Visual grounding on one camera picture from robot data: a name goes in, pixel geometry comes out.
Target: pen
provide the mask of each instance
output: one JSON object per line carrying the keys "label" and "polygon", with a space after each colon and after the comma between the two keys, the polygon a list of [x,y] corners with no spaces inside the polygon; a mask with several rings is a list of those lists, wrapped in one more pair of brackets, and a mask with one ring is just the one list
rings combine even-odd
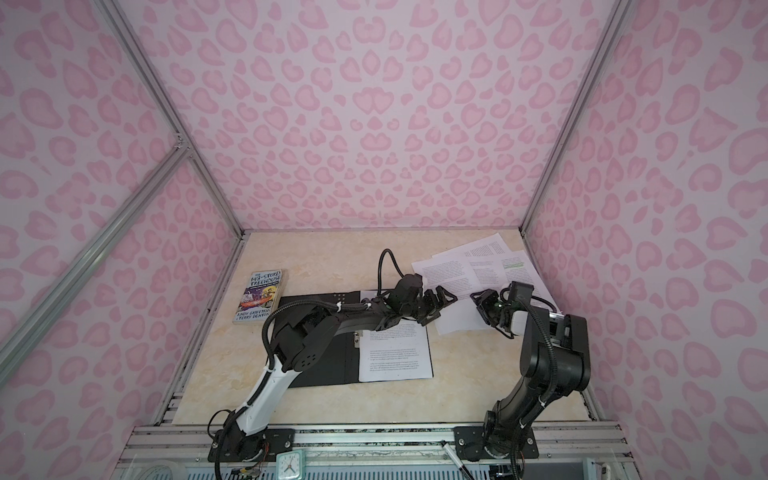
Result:
{"label": "pen", "polygon": [[440,445],[442,445],[442,449],[445,450],[445,453],[448,454],[449,457],[451,457],[451,460],[453,463],[458,467],[459,471],[461,471],[462,474],[464,474],[464,478],[467,480],[475,480],[474,477],[472,477],[472,474],[469,473],[469,469],[462,463],[462,460],[456,455],[456,452],[453,451],[453,449],[448,445],[448,443],[443,440],[440,442]]}

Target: stack of papers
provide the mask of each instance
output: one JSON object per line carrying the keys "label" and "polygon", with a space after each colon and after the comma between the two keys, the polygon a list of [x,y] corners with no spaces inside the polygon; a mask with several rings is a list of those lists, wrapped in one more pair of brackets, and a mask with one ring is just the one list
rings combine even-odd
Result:
{"label": "stack of papers", "polygon": [[[534,286],[534,295],[555,304],[527,253],[510,250],[498,233],[411,265],[424,278],[425,288],[442,285],[458,297],[458,301],[444,308],[435,321],[440,335],[459,330],[491,329],[482,321],[469,294],[486,289],[501,290],[512,280],[530,283]],[[546,308],[535,300],[531,303]]]}

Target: metal rail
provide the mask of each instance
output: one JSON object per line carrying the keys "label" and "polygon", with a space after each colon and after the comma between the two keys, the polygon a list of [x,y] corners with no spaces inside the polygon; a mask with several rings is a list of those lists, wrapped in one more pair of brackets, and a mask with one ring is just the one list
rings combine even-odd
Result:
{"label": "metal rail", "polygon": [[560,164],[563,158],[566,147],[571,141],[584,111],[587,109],[589,99],[591,98],[594,89],[600,83],[600,78],[608,65],[611,55],[616,48],[616,44],[619,42],[621,32],[624,30],[624,27],[632,16],[631,14],[636,4],[636,0],[617,0],[611,9],[611,13],[603,28],[603,33],[598,40],[598,46],[592,53],[587,70],[584,73],[584,78],[576,91],[574,102],[571,104],[571,109],[565,117],[563,128],[560,130],[560,133],[555,140],[554,148],[552,148],[544,172],[541,174],[541,178],[536,185],[536,190],[534,190],[531,203],[528,205],[528,209],[523,216],[520,233],[524,238],[528,229],[531,227],[536,212],[541,206],[544,195],[552,182],[554,169]]}
{"label": "metal rail", "polygon": [[155,100],[157,106],[160,108],[165,121],[170,125],[170,128],[176,132],[177,137],[181,141],[186,141],[190,145],[192,165],[200,175],[203,185],[214,199],[214,203],[224,216],[227,224],[238,237],[242,237],[243,228],[240,225],[240,221],[237,219],[237,216],[232,210],[229,201],[227,201],[227,198],[219,188],[219,185],[214,180],[213,175],[211,175],[210,170],[208,170],[208,166],[200,155],[200,151],[194,144],[194,139],[187,130],[186,125],[184,125],[184,122],[181,120],[181,116],[171,101],[170,95],[165,91],[165,87],[160,80],[160,75],[157,74],[147,57],[136,32],[128,21],[118,0],[93,0],[93,3],[95,3],[96,7],[101,11],[101,14],[109,24],[118,42],[120,42],[128,59],[131,61],[139,77],[141,77],[141,80],[147,87],[149,95]]}
{"label": "metal rail", "polygon": [[27,355],[45,337],[61,312],[80,293],[96,269],[122,240],[134,221],[189,158],[187,144],[180,142],[165,156],[143,184],[125,201],[96,237],[70,263],[45,298],[19,321],[8,341],[0,348],[0,388],[13,376]]}
{"label": "metal rail", "polygon": [[[453,443],[453,427],[475,423],[272,425],[294,428],[294,446],[312,465],[424,465],[450,463],[440,442]],[[215,431],[220,425],[212,427]],[[616,422],[535,422],[540,462],[633,462]],[[118,468],[158,459],[208,465],[210,437],[202,425],[137,427]],[[481,463],[498,463],[498,460]]]}
{"label": "metal rail", "polygon": [[202,348],[203,343],[208,336],[208,332],[210,331],[210,327],[216,318],[216,312],[218,312],[221,300],[224,297],[224,293],[227,291],[227,286],[235,271],[237,261],[240,259],[240,255],[243,252],[245,243],[246,241],[244,239],[239,239],[234,244],[232,252],[224,266],[224,270],[214,284],[212,290],[214,293],[210,296],[205,310],[203,310],[203,313],[200,315],[200,321],[197,323],[197,326],[192,333],[192,337],[187,343],[187,347],[184,349],[184,354],[176,365],[174,375],[171,377],[171,381],[165,389],[163,399],[161,400],[160,405],[158,405],[157,411],[152,418],[152,425],[160,425],[166,419],[168,410],[178,407],[178,402],[180,402],[180,400],[177,400],[176,404],[174,404],[174,399],[177,396],[180,397],[181,392],[184,390],[190,372],[197,361],[200,349]]}

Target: paper sheet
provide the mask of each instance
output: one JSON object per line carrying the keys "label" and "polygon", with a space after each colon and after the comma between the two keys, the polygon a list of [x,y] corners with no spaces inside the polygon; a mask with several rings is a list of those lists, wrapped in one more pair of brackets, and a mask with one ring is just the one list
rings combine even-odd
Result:
{"label": "paper sheet", "polygon": [[[509,286],[512,280],[530,283],[534,286],[534,295],[554,303],[527,253],[523,250],[510,250],[498,233],[437,253],[432,256],[432,260],[414,262],[412,265],[414,271],[426,278],[426,286],[435,288],[443,285],[459,298],[458,302],[443,309],[440,318],[435,320],[440,335],[459,330],[490,329],[482,321],[469,294],[485,289],[501,290]],[[448,283],[461,288],[454,291]],[[531,303],[547,308],[536,300]]]}
{"label": "paper sheet", "polygon": [[446,250],[432,255],[432,258],[438,257],[492,257],[503,253],[511,253],[507,243],[499,233],[494,233],[490,237],[481,238],[474,242],[465,243],[460,247]]}
{"label": "paper sheet", "polygon": [[[524,250],[511,251],[498,233],[432,255],[432,258],[442,260],[463,257],[470,261],[472,269],[480,279],[482,290],[486,288],[501,290],[507,287],[512,280],[516,280],[530,283],[534,287],[534,295],[549,300],[557,306],[538,272],[536,272],[531,259],[528,258],[528,254]],[[547,308],[546,305],[536,300],[531,303]]]}
{"label": "paper sheet", "polygon": [[381,332],[360,333],[360,382],[431,379],[427,329],[414,320]]}

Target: black folder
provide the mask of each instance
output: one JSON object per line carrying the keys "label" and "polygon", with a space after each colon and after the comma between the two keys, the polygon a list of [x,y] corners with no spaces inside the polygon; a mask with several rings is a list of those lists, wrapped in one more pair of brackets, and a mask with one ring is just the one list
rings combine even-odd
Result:
{"label": "black folder", "polygon": [[[316,295],[284,296],[278,306],[295,300],[317,299],[330,303],[359,303],[360,292],[319,293]],[[345,385],[359,383],[360,350],[355,347],[355,333],[344,333],[333,337],[328,349],[320,360],[301,372],[289,388],[301,386]]]}

